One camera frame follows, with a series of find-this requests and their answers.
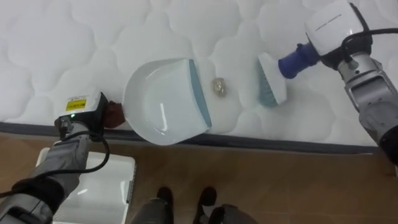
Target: yellow warning label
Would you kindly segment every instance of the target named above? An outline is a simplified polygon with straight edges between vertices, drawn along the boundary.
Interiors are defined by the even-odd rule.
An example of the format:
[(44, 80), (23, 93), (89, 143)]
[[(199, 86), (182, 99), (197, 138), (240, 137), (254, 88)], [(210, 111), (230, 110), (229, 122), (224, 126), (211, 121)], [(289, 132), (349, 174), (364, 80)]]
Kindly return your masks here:
[(82, 109), (86, 107), (86, 100), (72, 100), (67, 104), (67, 111)]

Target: blue brush handle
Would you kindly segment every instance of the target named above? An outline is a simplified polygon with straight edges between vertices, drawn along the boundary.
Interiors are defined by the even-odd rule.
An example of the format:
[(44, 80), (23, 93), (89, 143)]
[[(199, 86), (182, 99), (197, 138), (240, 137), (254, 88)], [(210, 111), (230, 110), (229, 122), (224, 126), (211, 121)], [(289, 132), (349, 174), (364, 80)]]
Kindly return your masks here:
[(299, 72), (316, 65), (319, 61), (320, 56), (311, 43), (297, 44), (296, 51), (280, 59), (278, 66), (285, 78), (294, 78)]

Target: foot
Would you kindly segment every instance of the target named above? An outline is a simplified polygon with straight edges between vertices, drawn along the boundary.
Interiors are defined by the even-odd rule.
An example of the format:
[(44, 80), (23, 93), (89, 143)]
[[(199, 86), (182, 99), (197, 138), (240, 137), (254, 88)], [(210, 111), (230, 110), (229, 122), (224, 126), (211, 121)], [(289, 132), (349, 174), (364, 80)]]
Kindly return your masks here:
[(168, 187), (161, 187), (157, 191), (157, 198), (161, 198), (163, 201), (167, 202), (171, 207), (173, 207), (173, 193)]
[(165, 221), (165, 224), (173, 224), (174, 223), (174, 213), (173, 213), (173, 193), (168, 187), (161, 187), (157, 191), (157, 198), (162, 199), (166, 202), (165, 209), (168, 219)]
[(202, 191), (193, 224), (200, 224), (200, 218), (205, 215), (203, 207), (214, 206), (216, 204), (216, 199), (217, 191), (213, 187), (207, 187)]

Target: quilted mattress surface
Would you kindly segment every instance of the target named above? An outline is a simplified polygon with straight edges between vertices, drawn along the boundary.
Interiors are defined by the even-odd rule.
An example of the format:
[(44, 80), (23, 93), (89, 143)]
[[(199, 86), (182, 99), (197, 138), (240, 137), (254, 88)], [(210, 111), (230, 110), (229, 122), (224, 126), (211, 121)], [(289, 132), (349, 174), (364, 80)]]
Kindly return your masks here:
[[(307, 43), (304, 22), (333, 0), (0, 0), (0, 121), (53, 125), (65, 98), (97, 86), (120, 102), (143, 63), (194, 58), (212, 134), (373, 146), (340, 75), (318, 65), (288, 81), (268, 109), (257, 56)], [(398, 26), (397, 0), (354, 0), (371, 29)], [(374, 37), (372, 56), (398, 85), (398, 38)], [(224, 78), (219, 98), (211, 81)]]

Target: scrubbing brush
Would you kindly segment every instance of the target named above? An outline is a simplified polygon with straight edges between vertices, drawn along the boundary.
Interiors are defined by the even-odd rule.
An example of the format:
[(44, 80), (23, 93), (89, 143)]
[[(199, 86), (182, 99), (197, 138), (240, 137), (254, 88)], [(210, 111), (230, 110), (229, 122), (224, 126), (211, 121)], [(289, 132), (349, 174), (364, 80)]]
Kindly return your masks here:
[(314, 66), (320, 56), (311, 43), (298, 44), (295, 52), (275, 60), (267, 53), (258, 56), (261, 73), (260, 103), (266, 107), (275, 107), (287, 100), (286, 79), (292, 79), (302, 70)]

